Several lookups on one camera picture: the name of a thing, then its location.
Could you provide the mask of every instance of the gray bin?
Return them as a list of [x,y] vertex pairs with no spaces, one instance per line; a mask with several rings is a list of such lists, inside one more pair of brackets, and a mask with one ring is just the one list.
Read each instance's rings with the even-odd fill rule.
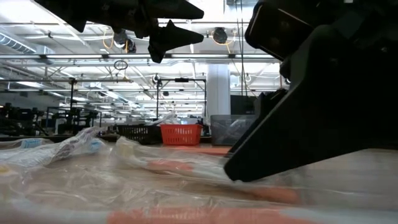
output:
[[211,144],[233,146],[256,120],[256,115],[211,115]]

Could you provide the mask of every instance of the red plastic crate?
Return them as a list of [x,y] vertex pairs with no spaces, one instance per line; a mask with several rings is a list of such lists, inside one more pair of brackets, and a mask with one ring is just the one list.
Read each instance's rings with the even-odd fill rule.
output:
[[199,124],[161,124],[163,144],[171,146],[194,146],[200,143]]

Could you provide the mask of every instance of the plastic bag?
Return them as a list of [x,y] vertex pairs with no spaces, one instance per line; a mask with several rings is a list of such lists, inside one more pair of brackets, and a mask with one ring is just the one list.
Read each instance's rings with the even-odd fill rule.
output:
[[87,128],[61,143],[47,144],[29,150],[9,151],[4,155],[0,151],[0,162],[22,167],[39,167],[70,156],[94,153],[98,148],[98,142],[95,142],[95,147],[91,147],[90,144],[99,131],[100,128]]
[[180,123],[175,118],[175,111],[171,111],[171,112],[163,115],[163,118],[160,118],[157,121],[147,123],[146,125],[153,126],[153,125],[160,125],[160,124],[180,124]]
[[48,139],[41,138],[30,138],[30,139],[18,139],[15,141],[4,141],[0,142],[0,151],[1,150],[10,150],[10,149],[30,149],[33,147],[51,144],[52,141]]
[[16,178],[0,183],[8,192],[0,223],[397,223],[389,157],[365,152],[360,162],[332,159],[244,184],[225,177],[220,157],[121,138],[89,156],[14,169]]
[[211,137],[214,145],[233,146],[256,120],[254,115],[211,116]]

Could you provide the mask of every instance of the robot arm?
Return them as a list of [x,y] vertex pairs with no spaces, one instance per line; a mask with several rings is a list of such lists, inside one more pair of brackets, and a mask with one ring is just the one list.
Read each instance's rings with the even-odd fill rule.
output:
[[111,26],[114,37],[120,43],[134,42],[126,30],[136,37],[149,37],[149,53],[154,62],[160,63],[168,50],[203,41],[203,35],[178,28],[170,20],[166,27],[159,27],[157,18],[201,19],[204,12],[186,0],[34,0],[83,32],[87,21]]
[[249,182],[366,148],[397,148],[398,77],[389,72],[398,59],[396,9],[395,1],[258,2],[246,40],[282,60],[291,83],[233,146],[229,178]]

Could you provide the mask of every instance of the orange stripe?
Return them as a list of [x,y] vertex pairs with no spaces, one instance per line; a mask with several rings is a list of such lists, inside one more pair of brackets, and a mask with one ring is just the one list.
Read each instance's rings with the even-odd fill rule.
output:
[[169,161],[166,159],[159,159],[158,161],[151,161],[148,163],[148,169],[150,170],[184,170],[192,172],[193,167],[184,162]]
[[265,199],[271,202],[279,203],[289,203],[289,204],[299,204],[300,196],[292,189],[283,189],[279,187],[261,187],[257,189],[245,190],[250,194],[255,195],[260,199]]
[[316,224],[287,217],[279,208],[152,208],[113,212],[107,224]]
[[231,149],[230,147],[195,147],[195,146],[172,146],[171,149],[187,152],[203,153],[213,156],[224,156]]

